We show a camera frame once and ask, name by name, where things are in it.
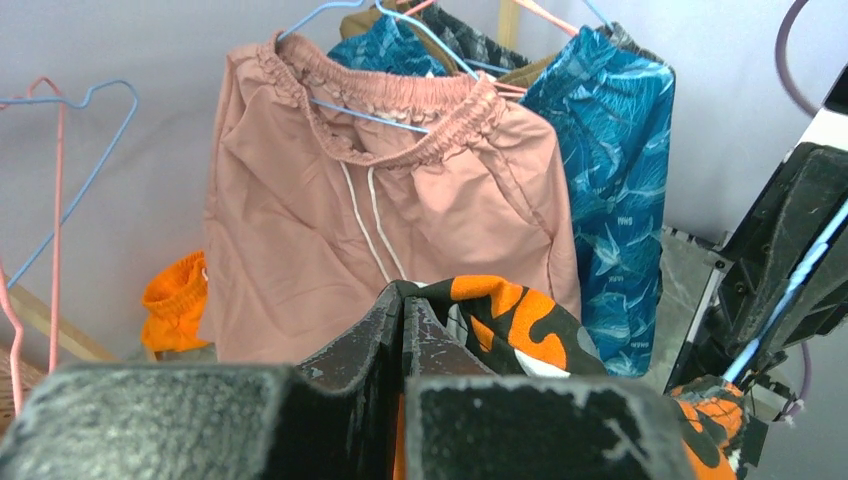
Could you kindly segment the light blue wire hanger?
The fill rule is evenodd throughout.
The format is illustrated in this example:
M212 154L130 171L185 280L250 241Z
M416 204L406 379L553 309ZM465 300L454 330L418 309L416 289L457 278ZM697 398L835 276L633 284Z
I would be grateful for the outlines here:
M799 261L796 268L792 271L787 285L779 298L776 306L767 317L765 325L760 332L745 346L739 355L733 360L721 378L727 382L733 383L744 372L748 364L754 359L755 354L760 349L764 338L768 334L771 327L776 323L777 319L782 315L783 311L789 306L796 291L806 281L807 277L813 271L819 260L825 255L830 248L831 238L836 231L844 224L847 218L847 200L844 200L837 212L827 223L823 231L816 237L812 245L805 252L805 255Z

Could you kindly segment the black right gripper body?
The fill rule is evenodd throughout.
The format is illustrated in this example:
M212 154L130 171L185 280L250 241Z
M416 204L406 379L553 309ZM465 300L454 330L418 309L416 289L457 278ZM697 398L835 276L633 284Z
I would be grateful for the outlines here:
M710 251L712 276L669 376L672 389L723 374L760 332L805 252L847 200L847 153L804 142L778 165L737 230ZM847 319L847 222L735 384L745 389L788 348Z

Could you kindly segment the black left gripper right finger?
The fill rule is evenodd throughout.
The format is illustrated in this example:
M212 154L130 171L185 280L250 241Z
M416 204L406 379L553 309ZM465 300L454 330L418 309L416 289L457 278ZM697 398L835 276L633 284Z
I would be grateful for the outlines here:
M408 479L691 479L662 397L603 375L497 374L404 301L403 473Z

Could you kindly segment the orange camouflage shorts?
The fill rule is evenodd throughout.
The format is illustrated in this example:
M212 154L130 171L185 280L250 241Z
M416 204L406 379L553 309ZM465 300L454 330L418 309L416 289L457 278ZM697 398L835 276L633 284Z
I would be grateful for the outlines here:
M426 284L392 283L403 297L426 300L447 332L497 374L569 378L604 375L587 330L548 295L493 275ZM698 479L735 479L748 424L743 393L705 375L667 393Z

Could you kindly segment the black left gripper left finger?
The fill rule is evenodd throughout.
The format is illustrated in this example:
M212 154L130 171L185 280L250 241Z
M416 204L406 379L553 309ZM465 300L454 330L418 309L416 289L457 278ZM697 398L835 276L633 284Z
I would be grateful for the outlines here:
M78 364L1 443L5 479L387 479L403 301L297 365Z

